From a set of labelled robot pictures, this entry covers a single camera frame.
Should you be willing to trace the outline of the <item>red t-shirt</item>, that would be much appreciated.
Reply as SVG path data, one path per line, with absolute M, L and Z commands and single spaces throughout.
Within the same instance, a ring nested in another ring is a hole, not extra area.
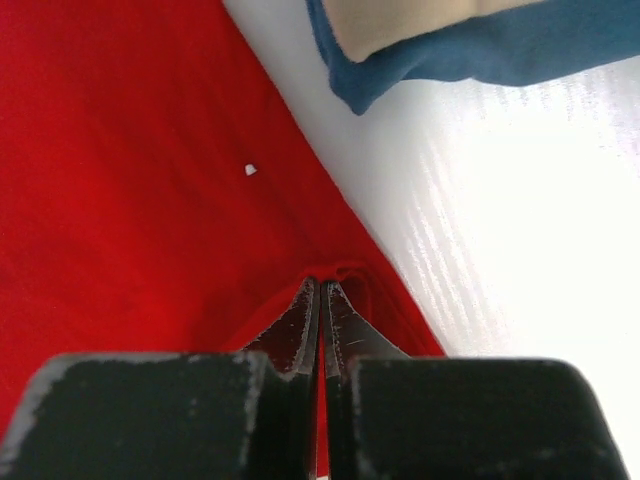
M 2 3 L 3 439 L 52 358 L 235 352 L 308 278 L 330 477 L 323 284 L 406 354 L 442 349 L 224 5 Z

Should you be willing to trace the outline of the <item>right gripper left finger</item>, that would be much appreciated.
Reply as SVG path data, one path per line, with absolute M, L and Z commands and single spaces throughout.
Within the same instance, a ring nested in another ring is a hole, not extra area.
M 5 479 L 312 479 L 320 288 L 231 353 L 49 360 L 1 443 Z

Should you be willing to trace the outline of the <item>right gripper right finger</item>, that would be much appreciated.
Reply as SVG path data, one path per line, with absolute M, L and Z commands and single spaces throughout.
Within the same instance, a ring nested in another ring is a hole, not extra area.
M 624 479 L 600 405 L 572 365 L 412 357 L 321 288 L 333 479 Z

